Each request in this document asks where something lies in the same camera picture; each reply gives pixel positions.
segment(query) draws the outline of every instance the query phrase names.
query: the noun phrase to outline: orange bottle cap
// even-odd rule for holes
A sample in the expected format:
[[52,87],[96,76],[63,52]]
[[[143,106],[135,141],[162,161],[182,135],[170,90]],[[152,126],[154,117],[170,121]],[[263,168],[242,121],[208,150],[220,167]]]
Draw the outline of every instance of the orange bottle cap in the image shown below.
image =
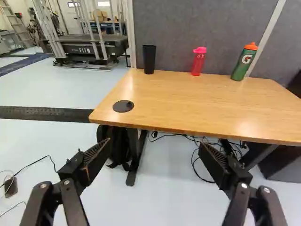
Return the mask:
[[245,45],[245,48],[249,50],[258,50],[258,46],[256,46],[253,41],[250,44]]

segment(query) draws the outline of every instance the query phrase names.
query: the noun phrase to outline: ladder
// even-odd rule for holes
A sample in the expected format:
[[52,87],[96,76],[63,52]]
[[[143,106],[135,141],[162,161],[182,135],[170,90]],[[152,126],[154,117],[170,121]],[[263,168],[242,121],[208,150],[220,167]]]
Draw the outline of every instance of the ladder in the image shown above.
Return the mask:
[[6,0],[0,0],[0,9],[3,14],[7,17],[11,27],[14,29],[15,34],[19,41],[22,43],[24,48],[33,46],[33,38],[27,31],[22,19],[18,18]]

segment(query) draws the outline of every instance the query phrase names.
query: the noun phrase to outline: power cord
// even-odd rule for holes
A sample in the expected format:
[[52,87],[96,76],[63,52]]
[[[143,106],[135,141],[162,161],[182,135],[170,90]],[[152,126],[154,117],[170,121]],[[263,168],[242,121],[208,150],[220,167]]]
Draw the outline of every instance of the power cord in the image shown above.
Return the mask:
[[8,209],[7,211],[5,211],[4,213],[2,213],[0,215],[0,218],[3,217],[6,213],[10,212],[11,210],[13,210],[14,208],[16,208],[18,205],[20,205],[21,203],[24,203],[24,205],[26,206],[26,202],[22,201],[22,202],[19,202],[18,204],[16,204],[15,206],[13,206],[12,208]]
[[54,168],[54,170],[55,170],[55,172],[57,173],[57,170],[56,170],[56,167],[55,167],[55,163],[54,163],[54,161],[52,160],[52,158],[51,158],[51,156],[50,155],[46,155],[46,156],[44,156],[43,158],[40,158],[40,159],[38,159],[37,161],[34,161],[33,163],[31,163],[31,164],[29,164],[29,165],[27,165],[27,166],[24,166],[22,169],[20,169],[17,173],[15,173],[15,174],[13,174],[12,175],[12,177],[15,177],[15,176],[17,176],[22,170],[24,170],[25,168],[27,168],[27,167],[30,167],[30,166],[32,166],[33,164],[36,164],[37,162],[39,162],[39,161],[41,161],[41,160],[43,160],[43,159],[45,159],[45,158],[47,158],[47,157],[49,157],[50,158],[50,160],[51,160],[51,162],[52,162],[52,164],[53,164],[53,168]]
[[[15,177],[16,175],[18,175],[18,174],[19,174],[22,170],[24,170],[25,168],[30,167],[30,166],[32,166],[33,164],[35,164],[35,163],[37,163],[37,162],[39,162],[39,161],[41,161],[41,160],[43,160],[43,159],[45,159],[45,158],[47,158],[47,157],[50,158],[50,160],[51,160],[51,162],[52,162],[52,164],[53,164],[53,168],[54,168],[55,172],[57,173],[57,170],[56,170],[56,167],[55,167],[55,162],[52,160],[52,158],[51,158],[50,155],[46,155],[46,156],[44,156],[44,157],[38,159],[37,161],[34,161],[33,163],[28,164],[27,166],[24,166],[24,167],[23,167],[22,169],[20,169],[17,173],[14,173],[14,172],[11,171],[11,170],[2,170],[2,171],[0,171],[0,173],[2,173],[2,172],[10,172],[10,173],[11,173],[11,174],[10,174],[10,178],[12,178],[11,184],[9,185],[9,187],[7,188],[7,190],[4,191],[4,195],[0,198],[0,200],[1,200],[1,199],[5,196],[5,194],[9,191],[10,187],[12,186],[12,184],[13,184],[13,182],[14,182],[14,177]],[[6,176],[5,176],[4,181],[3,181],[3,184],[0,186],[0,188],[4,186],[5,179],[7,178],[7,176],[9,176],[9,175],[6,175]],[[5,215],[6,213],[8,213],[8,212],[10,212],[11,210],[13,210],[15,207],[17,207],[17,206],[18,206],[19,204],[21,204],[21,203],[24,203],[25,206],[26,206],[26,202],[24,202],[24,201],[23,201],[23,202],[19,202],[18,204],[16,204],[16,205],[13,206],[12,208],[10,208],[10,209],[8,209],[7,211],[5,211],[4,213],[2,213],[2,214],[0,215],[0,218],[1,218],[3,215]]]
[[[197,175],[197,177],[199,177],[201,180],[203,180],[205,182],[208,182],[208,183],[215,183],[214,181],[209,181],[209,180],[206,180],[206,179],[202,178],[197,173],[194,164],[195,164],[195,162],[198,159],[200,159],[200,157],[198,157],[195,160],[193,160],[193,156],[194,156],[194,153],[199,149],[200,144],[203,143],[203,141],[196,140],[196,138],[202,138],[203,140],[206,139],[207,140],[206,144],[209,144],[209,145],[218,145],[220,147],[220,152],[222,152],[223,151],[222,150],[223,146],[219,143],[219,141],[217,143],[215,143],[215,142],[209,142],[208,138],[206,138],[205,136],[203,136],[203,137],[195,137],[195,136],[188,136],[188,135],[185,135],[185,134],[166,134],[166,135],[162,135],[160,137],[157,137],[157,134],[158,134],[157,131],[153,131],[151,133],[151,137],[154,140],[151,140],[150,137],[149,137],[149,133],[147,133],[147,137],[148,137],[149,141],[150,142],[155,142],[155,141],[157,141],[157,140],[159,140],[159,139],[161,139],[163,137],[168,137],[168,136],[184,136],[186,139],[193,141],[196,144],[196,146],[197,146],[197,148],[193,151],[192,156],[191,156],[191,165],[192,165],[193,171],[195,172],[195,174]],[[233,142],[229,142],[229,143],[230,143],[230,145],[232,147],[233,157],[235,157],[237,160],[241,159],[242,156],[243,156],[243,154],[242,154],[241,150],[239,149],[238,145],[241,148],[244,148],[244,146],[241,144],[241,142],[240,142],[240,144],[236,144],[236,143],[233,143]]]
[[198,158],[196,158],[194,161],[192,161],[193,156],[194,156],[194,153],[195,153],[197,150],[198,150],[198,148],[196,148],[196,149],[193,151],[192,156],[191,156],[191,165],[192,165],[193,171],[195,172],[195,174],[197,175],[197,177],[200,178],[201,180],[203,180],[203,181],[205,181],[205,182],[207,182],[207,183],[215,183],[214,181],[210,181],[210,180],[206,180],[206,179],[202,178],[202,177],[198,174],[198,172],[196,171],[196,169],[194,168],[194,163],[195,163],[198,159],[200,159],[200,157],[198,157]]

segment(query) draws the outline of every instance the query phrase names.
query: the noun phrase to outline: desk top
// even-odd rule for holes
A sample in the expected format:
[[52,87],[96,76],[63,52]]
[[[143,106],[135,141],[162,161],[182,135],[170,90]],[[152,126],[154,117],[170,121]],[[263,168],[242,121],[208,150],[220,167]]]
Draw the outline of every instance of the desk top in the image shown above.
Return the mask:
[[[130,100],[127,113],[113,111]],[[259,143],[301,144],[301,100],[273,80],[130,69],[91,113],[92,123]]]

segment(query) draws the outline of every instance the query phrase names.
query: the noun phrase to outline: gray cubicle partition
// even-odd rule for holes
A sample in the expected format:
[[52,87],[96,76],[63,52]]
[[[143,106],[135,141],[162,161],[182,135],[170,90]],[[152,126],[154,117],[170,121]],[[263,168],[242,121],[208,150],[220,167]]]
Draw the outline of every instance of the gray cubicle partition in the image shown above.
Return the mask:
[[301,1],[287,0],[251,76],[286,86],[301,68]]
[[171,71],[190,71],[192,49],[206,46],[204,72],[231,74],[244,45],[259,43],[276,3],[134,0],[137,67],[143,67],[144,44],[157,46],[156,69]]

